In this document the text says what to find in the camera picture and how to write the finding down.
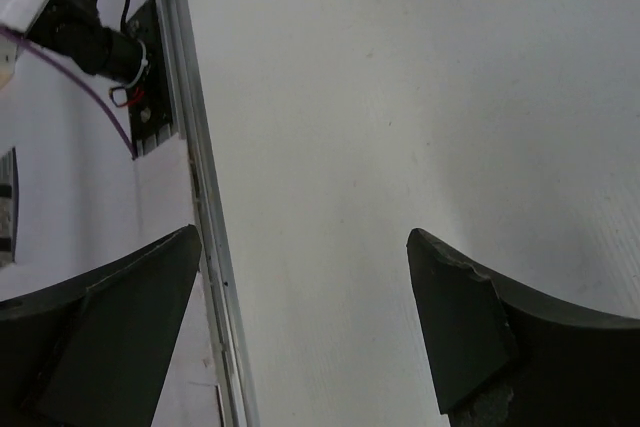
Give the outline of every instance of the metal strip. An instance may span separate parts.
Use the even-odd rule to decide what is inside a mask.
[[[259,427],[253,379],[240,316],[231,254],[220,201],[219,186],[213,159],[213,149],[207,122],[204,94],[196,55],[187,0],[163,0],[161,16],[167,41],[173,44],[174,75],[181,98],[176,105],[184,118],[184,130],[195,173],[196,201],[203,237],[206,269],[203,277],[211,287],[211,331],[214,354],[222,358],[218,375],[221,382],[223,416],[226,425]]]

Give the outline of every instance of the gray metal frame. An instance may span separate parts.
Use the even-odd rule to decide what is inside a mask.
[[[226,426],[259,427],[187,0],[158,0],[178,132],[187,139],[214,362]]]

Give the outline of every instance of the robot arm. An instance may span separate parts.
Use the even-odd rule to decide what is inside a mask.
[[[0,25],[70,57],[89,75],[135,83],[147,68],[144,44],[104,27],[96,0],[0,0]]]

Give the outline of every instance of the white panel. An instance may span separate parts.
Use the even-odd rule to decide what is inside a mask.
[[[262,425],[436,426],[423,227],[640,314],[640,0],[189,0]]]

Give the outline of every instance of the purple cable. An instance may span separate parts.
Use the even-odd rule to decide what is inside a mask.
[[[18,46],[24,48],[26,51],[31,52],[36,57],[40,58],[41,60],[43,60],[44,62],[46,62],[50,66],[52,66],[54,69],[56,69],[59,72],[63,73],[66,77],[69,78],[69,80],[71,80],[74,84],[76,84],[78,87],[80,87],[82,90],[84,90],[87,94],[89,94],[89,97],[91,97],[96,102],[96,104],[98,104],[100,106],[102,111],[105,113],[105,115],[109,118],[109,120],[111,121],[111,123],[115,127],[116,131],[118,132],[118,134],[122,138],[122,141],[127,146],[127,149],[129,149],[129,152],[131,152],[131,158],[133,158],[133,159],[136,158],[136,151],[133,148],[133,144],[129,140],[129,137],[127,136],[127,133],[124,131],[124,129],[120,125],[120,122],[118,122],[118,119],[113,114],[113,112],[111,112],[111,109],[104,102],[104,100],[102,100],[100,98],[100,96],[98,94],[96,94],[96,92],[91,87],[89,87],[89,85],[84,80],[82,80],[76,74],[71,72],[71,70],[69,70],[67,67],[62,65],[60,62],[58,62],[54,58],[49,57],[47,54],[42,52],[40,49],[34,47],[33,44],[31,44],[31,42],[29,42],[26,39],[21,38],[18,35],[15,35],[13,32],[11,32],[6,27],[0,26],[0,35],[6,37],[11,42],[13,42],[13,43],[17,44]]]

